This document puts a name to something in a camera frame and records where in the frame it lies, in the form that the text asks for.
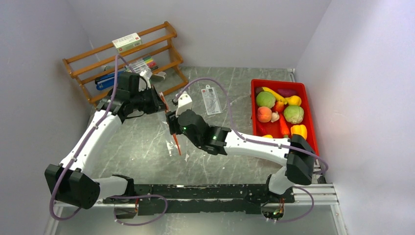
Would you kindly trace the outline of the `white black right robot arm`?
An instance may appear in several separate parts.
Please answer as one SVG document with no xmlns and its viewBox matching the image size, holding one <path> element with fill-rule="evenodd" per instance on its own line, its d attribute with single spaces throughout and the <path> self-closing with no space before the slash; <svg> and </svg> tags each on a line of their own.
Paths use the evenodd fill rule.
<svg viewBox="0 0 415 235">
<path fill-rule="evenodd" d="M 293 185 L 312 184 L 316 154 L 300 135 L 271 139 L 241 134 L 227 127 L 209 125 L 192 110 L 179 115 L 169 111 L 166 121 L 171 134 L 186 136 L 195 147 L 208 154 L 246 155 L 281 165 L 264 189 L 268 202 L 277 202 Z"/>
</svg>

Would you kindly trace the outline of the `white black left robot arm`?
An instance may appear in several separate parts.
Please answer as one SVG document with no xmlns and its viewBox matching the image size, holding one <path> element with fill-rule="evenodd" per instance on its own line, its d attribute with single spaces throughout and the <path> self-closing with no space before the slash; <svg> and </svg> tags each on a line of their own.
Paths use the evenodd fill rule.
<svg viewBox="0 0 415 235">
<path fill-rule="evenodd" d="M 134 180 L 115 174 L 92 179 L 93 166 L 104 146 L 134 111 L 153 114 L 166 109 L 156 89 L 150 84 L 150 71 L 122 72 L 117 87 L 100 100 L 93 119 L 74 149 L 58 165 L 45 170 L 51 201 L 64 202 L 82 209 L 97 200 L 116 196 L 124 204 L 136 195 Z"/>
</svg>

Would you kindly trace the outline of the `orange peach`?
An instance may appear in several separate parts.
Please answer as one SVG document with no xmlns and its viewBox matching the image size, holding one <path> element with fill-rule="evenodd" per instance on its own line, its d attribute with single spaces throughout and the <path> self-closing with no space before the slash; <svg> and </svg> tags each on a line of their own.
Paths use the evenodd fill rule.
<svg viewBox="0 0 415 235">
<path fill-rule="evenodd" d="M 270 122 L 272 119 L 272 110 L 265 106 L 259 107 L 256 112 L 256 118 L 262 123 Z"/>
</svg>

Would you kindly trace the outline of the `clear zip bag orange zipper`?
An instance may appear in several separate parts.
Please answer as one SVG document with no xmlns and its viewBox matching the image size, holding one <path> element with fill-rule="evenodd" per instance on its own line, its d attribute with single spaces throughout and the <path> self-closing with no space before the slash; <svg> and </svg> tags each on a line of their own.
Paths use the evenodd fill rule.
<svg viewBox="0 0 415 235">
<path fill-rule="evenodd" d="M 163 93 L 159 92 L 159 95 L 161 97 L 162 102 L 166 106 L 166 110 L 158 113 L 158 119 L 162 127 L 162 130 L 165 131 L 164 138 L 166 141 L 166 146 L 167 146 L 169 155 L 170 156 L 186 155 L 187 149 L 186 149 L 185 141 L 183 140 L 183 138 L 179 137 L 176 134 L 172 134 L 172 135 L 170 134 L 169 126 L 166 120 L 166 114 L 170 111 L 170 109 L 169 109 L 169 106 L 167 104 L 167 101 Z"/>
</svg>

